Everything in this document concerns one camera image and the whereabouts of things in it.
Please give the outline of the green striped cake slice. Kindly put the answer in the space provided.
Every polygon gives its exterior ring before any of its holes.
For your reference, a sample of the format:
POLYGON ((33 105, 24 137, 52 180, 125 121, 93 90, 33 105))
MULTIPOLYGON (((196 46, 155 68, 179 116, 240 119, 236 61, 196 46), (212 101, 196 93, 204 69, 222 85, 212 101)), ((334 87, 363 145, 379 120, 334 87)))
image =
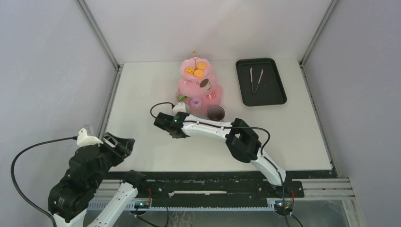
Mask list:
POLYGON ((185 95, 183 95, 182 93, 180 93, 177 97, 176 97, 176 99, 179 101, 179 102, 182 102, 182 101, 184 101, 185 99, 187 99, 188 98, 188 96, 185 96, 185 95))

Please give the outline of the pink frosted sprinkle donut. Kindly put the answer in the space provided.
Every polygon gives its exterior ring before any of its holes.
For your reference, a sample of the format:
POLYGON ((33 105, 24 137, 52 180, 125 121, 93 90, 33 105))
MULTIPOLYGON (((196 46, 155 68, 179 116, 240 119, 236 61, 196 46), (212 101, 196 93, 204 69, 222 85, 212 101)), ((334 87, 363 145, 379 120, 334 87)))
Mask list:
POLYGON ((202 107, 202 104, 203 104, 203 101, 202 101, 201 98, 192 98, 192 99, 190 100, 190 106, 191 106, 193 109, 199 109, 199 108, 201 108, 201 107, 202 107))

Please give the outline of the purple mug with black handle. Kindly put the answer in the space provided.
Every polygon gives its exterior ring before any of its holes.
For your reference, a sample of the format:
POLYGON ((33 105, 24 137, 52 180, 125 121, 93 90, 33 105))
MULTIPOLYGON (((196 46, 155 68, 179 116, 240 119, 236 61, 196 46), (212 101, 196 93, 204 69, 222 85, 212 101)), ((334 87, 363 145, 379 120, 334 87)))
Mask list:
POLYGON ((224 108, 219 105, 214 105, 206 111, 206 117, 211 121, 221 122, 224 120, 226 112, 224 108))

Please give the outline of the pink three-tier cake stand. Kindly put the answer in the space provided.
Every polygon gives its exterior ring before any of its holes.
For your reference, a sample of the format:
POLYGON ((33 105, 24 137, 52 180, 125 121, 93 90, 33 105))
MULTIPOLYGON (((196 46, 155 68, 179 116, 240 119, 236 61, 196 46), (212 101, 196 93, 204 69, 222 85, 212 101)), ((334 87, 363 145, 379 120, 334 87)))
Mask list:
POLYGON ((176 100, 185 103, 189 113, 206 115, 210 107, 221 104, 223 88, 209 60, 192 51, 190 58, 182 62, 179 72, 181 78, 178 80, 176 100))

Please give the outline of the chocolate round cookie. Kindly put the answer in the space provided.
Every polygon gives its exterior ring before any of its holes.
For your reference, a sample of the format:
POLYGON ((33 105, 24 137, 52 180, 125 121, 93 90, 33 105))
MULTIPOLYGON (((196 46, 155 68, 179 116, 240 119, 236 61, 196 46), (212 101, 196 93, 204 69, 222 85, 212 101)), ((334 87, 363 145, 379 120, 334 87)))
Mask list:
POLYGON ((205 90, 209 90, 211 88, 211 82, 209 79, 204 79, 199 84, 199 87, 205 90))

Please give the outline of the yellow round biscuit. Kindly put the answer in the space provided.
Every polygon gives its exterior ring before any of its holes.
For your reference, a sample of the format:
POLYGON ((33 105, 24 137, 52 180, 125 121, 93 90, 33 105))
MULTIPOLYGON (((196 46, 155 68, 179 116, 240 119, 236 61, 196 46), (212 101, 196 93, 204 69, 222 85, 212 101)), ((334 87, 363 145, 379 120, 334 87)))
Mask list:
POLYGON ((193 68, 193 67, 187 67, 187 68, 184 70, 184 72, 185 72, 187 75, 193 75, 194 72, 195 72, 195 68, 193 68))
POLYGON ((207 66, 208 66, 207 63, 202 61, 196 63, 196 69, 198 70, 205 70, 207 66))

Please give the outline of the pink-tipped metal tongs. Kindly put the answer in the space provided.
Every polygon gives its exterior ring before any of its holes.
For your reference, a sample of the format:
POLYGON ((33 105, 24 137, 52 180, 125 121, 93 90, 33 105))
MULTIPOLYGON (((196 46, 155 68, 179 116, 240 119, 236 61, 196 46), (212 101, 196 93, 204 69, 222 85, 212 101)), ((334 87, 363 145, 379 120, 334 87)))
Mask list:
POLYGON ((253 88, 253 68, 250 68, 250 82, 251 82, 251 90, 252 90, 252 95, 253 96, 256 95, 256 92, 258 90, 258 87, 259 87, 259 84, 260 84, 261 79, 263 77, 263 74, 264 74, 264 70, 262 69, 261 72, 260 72, 258 81, 257 81, 256 88, 253 88))

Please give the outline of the black serving tray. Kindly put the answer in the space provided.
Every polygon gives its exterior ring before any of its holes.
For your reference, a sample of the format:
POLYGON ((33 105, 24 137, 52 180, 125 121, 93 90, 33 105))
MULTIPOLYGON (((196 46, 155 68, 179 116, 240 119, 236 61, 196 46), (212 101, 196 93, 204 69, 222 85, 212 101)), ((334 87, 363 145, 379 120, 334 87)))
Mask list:
POLYGON ((243 104, 248 107, 283 105, 287 102, 286 92, 278 67, 272 58, 243 59, 235 63, 243 104), (256 95, 252 95, 250 68, 253 68, 253 88, 256 88, 261 70, 263 77, 256 95))

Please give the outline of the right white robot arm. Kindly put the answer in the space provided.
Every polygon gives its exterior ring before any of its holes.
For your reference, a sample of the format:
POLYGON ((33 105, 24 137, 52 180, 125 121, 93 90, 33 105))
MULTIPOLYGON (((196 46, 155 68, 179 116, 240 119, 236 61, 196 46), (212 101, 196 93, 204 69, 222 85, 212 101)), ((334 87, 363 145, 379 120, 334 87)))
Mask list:
POLYGON ((276 195, 285 197, 292 191, 292 184, 286 179, 286 170, 264 150, 270 140, 270 133, 266 129, 251 127, 239 118, 233 122, 217 122, 184 112, 177 112, 174 116, 159 113, 153 118, 154 125, 169 132, 172 138, 208 136, 222 141, 234 159, 257 168, 273 185, 276 195))

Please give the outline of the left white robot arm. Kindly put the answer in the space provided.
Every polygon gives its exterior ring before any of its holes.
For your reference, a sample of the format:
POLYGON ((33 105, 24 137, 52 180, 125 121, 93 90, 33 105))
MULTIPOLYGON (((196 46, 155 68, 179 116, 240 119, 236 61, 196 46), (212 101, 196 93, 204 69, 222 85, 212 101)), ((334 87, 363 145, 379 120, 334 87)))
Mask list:
MULTIPOLYGON (((108 132, 99 139, 85 129, 81 129, 74 140, 78 149, 69 160, 64 177, 48 197, 48 211, 57 227, 83 226, 89 203, 106 174, 131 155, 135 143, 135 139, 119 138, 108 132)), ((111 227, 135 197, 147 193, 147 186, 144 174, 135 170, 127 172, 116 194, 90 226, 111 227)))

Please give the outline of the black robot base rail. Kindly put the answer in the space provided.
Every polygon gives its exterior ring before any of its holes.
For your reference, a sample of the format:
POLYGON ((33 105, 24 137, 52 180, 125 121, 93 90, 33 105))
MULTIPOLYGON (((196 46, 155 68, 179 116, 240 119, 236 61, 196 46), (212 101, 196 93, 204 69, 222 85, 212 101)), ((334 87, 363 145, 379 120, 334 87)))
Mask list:
POLYGON ((144 172, 146 182, 139 197, 154 198, 171 208, 259 208, 268 199, 291 200, 305 196, 302 183, 273 186, 258 171, 144 172))

